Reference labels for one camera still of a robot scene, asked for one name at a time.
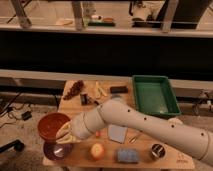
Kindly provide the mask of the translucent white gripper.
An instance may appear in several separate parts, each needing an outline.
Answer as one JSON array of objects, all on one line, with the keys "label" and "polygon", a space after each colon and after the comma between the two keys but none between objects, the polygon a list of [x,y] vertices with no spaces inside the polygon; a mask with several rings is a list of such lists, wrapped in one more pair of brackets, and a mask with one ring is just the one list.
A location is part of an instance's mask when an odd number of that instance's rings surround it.
[{"label": "translucent white gripper", "polygon": [[71,122],[66,122],[56,133],[56,142],[58,144],[79,143],[80,139],[73,135]]}]

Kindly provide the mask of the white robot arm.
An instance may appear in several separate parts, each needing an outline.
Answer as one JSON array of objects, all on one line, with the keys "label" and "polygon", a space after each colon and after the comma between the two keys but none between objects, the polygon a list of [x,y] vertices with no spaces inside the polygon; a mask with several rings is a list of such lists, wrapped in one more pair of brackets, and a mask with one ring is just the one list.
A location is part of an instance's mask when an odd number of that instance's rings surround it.
[{"label": "white robot arm", "polygon": [[140,113],[117,99],[74,116],[56,133],[56,142],[78,143],[111,124],[142,131],[213,167],[212,132]]}]

